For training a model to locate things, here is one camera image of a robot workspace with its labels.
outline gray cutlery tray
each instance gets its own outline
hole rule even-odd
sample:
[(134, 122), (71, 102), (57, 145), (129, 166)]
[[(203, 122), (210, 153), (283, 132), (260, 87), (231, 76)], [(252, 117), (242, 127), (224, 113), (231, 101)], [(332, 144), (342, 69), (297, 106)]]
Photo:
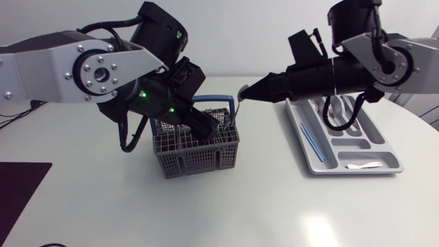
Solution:
[[(344, 99), (351, 101), (351, 106), (355, 104), (355, 99), (351, 96), (345, 95)], [(313, 107), (312, 101), (317, 103), (318, 111)], [(339, 97), (331, 97), (331, 104), (334, 108), (337, 104), (343, 104), (346, 111), (352, 112), (352, 108)], [(357, 116), (361, 130), (351, 126), (348, 130), (334, 131), (326, 127), (323, 122), (323, 106), (324, 98), (299, 102), (291, 102), (287, 99), (285, 102), (285, 110), (299, 137), (311, 173), (395, 174), (404, 171), (404, 167), (392, 147), (363, 109)], [(336, 117), (341, 124), (348, 121), (345, 115), (336, 115)], [(323, 162), (320, 161), (306, 136), (300, 130), (300, 123), (305, 125), (324, 154), (325, 160)], [(363, 165), (373, 161), (379, 161), (383, 166), (370, 169), (347, 168), (347, 164)]]

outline dishwasher cutlery basket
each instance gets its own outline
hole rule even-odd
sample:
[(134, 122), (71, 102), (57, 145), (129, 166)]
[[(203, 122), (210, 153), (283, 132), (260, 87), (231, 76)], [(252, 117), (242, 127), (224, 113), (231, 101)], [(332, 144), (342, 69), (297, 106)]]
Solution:
[(183, 174), (192, 175), (228, 169), (235, 166), (239, 135), (236, 125), (226, 128), (235, 116), (235, 103), (229, 95), (194, 96), (195, 102), (228, 102), (226, 108), (208, 109), (205, 113), (219, 121), (218, 133), (212, 141), (202, 145), (190, 133), (190, 127), (173, 126), (157, 120), (151, 121), (154, 153), (166, 178)]

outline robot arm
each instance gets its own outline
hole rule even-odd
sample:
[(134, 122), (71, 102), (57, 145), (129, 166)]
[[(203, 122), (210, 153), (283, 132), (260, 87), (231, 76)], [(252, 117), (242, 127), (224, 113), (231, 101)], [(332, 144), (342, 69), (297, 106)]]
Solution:
[[(296, 64), (284, 73), (270, 73), (240, 93), (242, 99), (279, 102), (327, 96), (325, 124), (345, 130), (354, 122), (365, 100), (377, 102), (384, 92), (439, 93), (439, 40), (409, 39), (381, 30), (381, 0), (343, 0), (328, 13), (333, 31), (333, 51), (328, 58), (318, 30), (289, 37)], [(311, 41), (315, 36), (321, 52)], [(330, 96), (364, 92), (357, 98), (353, 118), (343, 126), (327, 121)]]
[[(182, 58), (187, 32), (156, 4), (145, 2), (138, 17), (86, 26), (82, 30), (38, 36), (0, 47), (0, 103), (37, 99), (47, 102), (94, 102), (118, 123), (122, 150), (131, 152), (148, 118), (191, 127), (199, 141), (211, 140), (218, 121), (193, 107), (203, 83), (202, 70)], [(130, 42), (113, 28), (138, 25)], [(105, 29), (114, 39), (86, 33)], [(127, 144), (127, 113), (143, 115)]]

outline white tabletop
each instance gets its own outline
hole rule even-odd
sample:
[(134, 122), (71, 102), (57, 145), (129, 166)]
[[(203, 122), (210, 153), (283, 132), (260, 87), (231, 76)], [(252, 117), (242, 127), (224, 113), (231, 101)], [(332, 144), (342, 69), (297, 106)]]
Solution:
[(437, 246), (439, 133), (387, 100), (364, 108), (402, 174), (312, 175), (284, 104), (244, 101), (236, 167), (167, 180), (149, 127), (126, 154), (96, 106), (47, 104), (0, 131), (1, 161), (53, 163), (4, 246)]

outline basket handle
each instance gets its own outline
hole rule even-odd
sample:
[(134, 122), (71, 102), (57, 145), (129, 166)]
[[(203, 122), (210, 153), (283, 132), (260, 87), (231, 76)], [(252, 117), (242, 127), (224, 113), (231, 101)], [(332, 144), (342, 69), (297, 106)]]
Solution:
[[(230, 108), (230, 119), (235, 117), (235, 101), (231, 95), (196, 95), (192, 97), (195, 102), (228, 102)], [(152, 135), (157, 135), (156, 120), (151, 119)]]

